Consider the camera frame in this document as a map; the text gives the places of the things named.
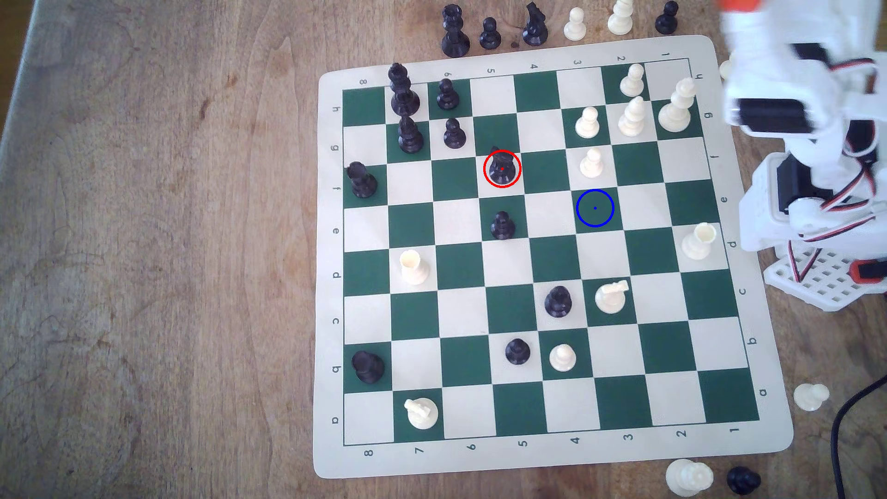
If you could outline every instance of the chess mat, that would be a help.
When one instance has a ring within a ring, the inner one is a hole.
[[[630,98],[619,83],[634,62],[645,68],[646,118],[639,136],[626,137],[616,123]],[[320,80],[320,476],[788,446],[792,426],[757,256],[737,247],[742,182],[708,38],[404,65],[421,101],[412,118],[425,146],[416,154],[397,145],[387,66]],[[449,111],[434,102],[445,76],[460,98]],[[688,76],[698,90],[691,121],[671,133],[655,117]],[[598,109],[600,132],[582,139],[574,124],[588,106]],[[460,149],[443,143],[450,117],[467,134]],[[586,178],[578,164],[592,146],[605,166]],[[520,159],[513,186],[484,178],[492,147]],[[378,180],[372,197],[351,193],[344,168],[353,161]],[[500,210],[516,223],[513,239],[491,235]],[[679,245],[700,222],[712,223],[718,238],[696,261]],[[418,286],[400,277],[398,259],[408,249],[430,267]],[[622,279],[630,287],[625,307],[603,313],[595,290]],[[556,285],[573,303],[560,319],[543,307]],[[520,366],[505,357],[517,337],[532,350]],[[577,354],[568,372],[548,361],[561,343]],[[379,382],[357,379],[350,358],[359,350],[384,359]],[[420,397],[439,410],[424,431],[404,409],[406,399]]]

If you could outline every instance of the wood grain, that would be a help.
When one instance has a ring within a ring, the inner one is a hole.
[[[520,2],[463,2],[512,49]],[[545,0],[546,46],[573,44],[573,4]],[[583,2],[586,42],[615,40],[610,5]],[[671,497],[668,462],[323,480],[311,464],[318,79],[347,67],[441,59],[428,0],[43,0],[0,148],[0,498]],[[636,6],[655,36],[661,3]],[[678,34],[726,56],[709,1],[681,2]],[[469,55],[480,54],[473,44]],[[779,142],[734,134],[743,179]],[[761,266],[773,261],[761,254]],[[792,446],[706,458],[728,496],[834,494],[839,405],[887,370],[887,306],[822,313],[768,288],[792,408]],[[887,391],[844,420],[851,497],[887,497]]]

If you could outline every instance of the black chess piece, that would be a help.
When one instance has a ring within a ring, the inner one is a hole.
[[[497,49],[499,44],[502,43],[502,35],[496,31],[496,20],[493,18],[487,18],[483,20],[483,32],[481,33],[481,37],[477,39],[478,43],[481,46],[491,51],[493,49]]]
[[[366,167],[361,162],[353,162],[346,169],[348,178],[351,180],[351,192],[359,198],[370,197],[375,194],[376,187],[379,183],[372,173],[366,171]]]
[[[465,131],[459,127],[459,120],[450,118],[446,121],[443,143],[450,149],[458,149],[465,145]]]
[[[678,29],[678,18],[674,17],[678,13],[678,3],[674,0],[665,2],[663,14],[656,18],[656,31],[663,35],[670,35]]]
[[[548,39],[546,16],[536,7],[536,2],[527,4],[527,11],[530,13],[530,17],[527,19],[527,26],[523,29],[523,41],[527,45],[538,47]]]
[[[573,299],[569,297],[569,290],[563,286],[555,286],[546,297],[546,312],[552,317],[563,317],[573,308]]]
[[[446,29],[446,36],[441,40],[441,50],[443,55],[447,57],[462,57],[468,53],[471,42],[465,33],[462,33],[462,27],[465,22],[462,20],[462,9],[456,4],[449,4],[443,8],[443,29]]]
[[[736,494],[751,494],[761,486],[761,476],[745,466],[736,466],[726,473],[726,485]]]
[[[520,338],[515,338],[505,345],[505,358],[515,366],[520,366],[530,358],[530,346]]]

